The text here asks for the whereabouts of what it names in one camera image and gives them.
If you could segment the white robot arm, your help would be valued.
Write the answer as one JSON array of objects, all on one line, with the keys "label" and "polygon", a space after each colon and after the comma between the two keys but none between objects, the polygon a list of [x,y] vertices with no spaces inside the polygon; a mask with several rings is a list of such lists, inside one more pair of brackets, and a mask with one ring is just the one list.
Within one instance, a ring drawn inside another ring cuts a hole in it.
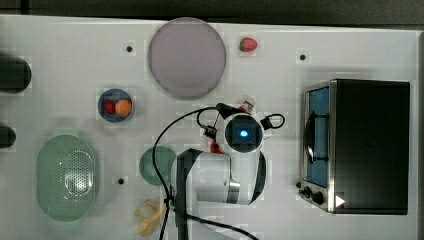
[{"label": "white robot arm", "polygon": [[178,240],[225,240],[211,232],[198,214],[200,202],[249,205],[261,195],[266,180],[266,159],[261,151],[273,124],[262,113],[223,116],[217,131],[218,153],[190,148],[172,166]]}]

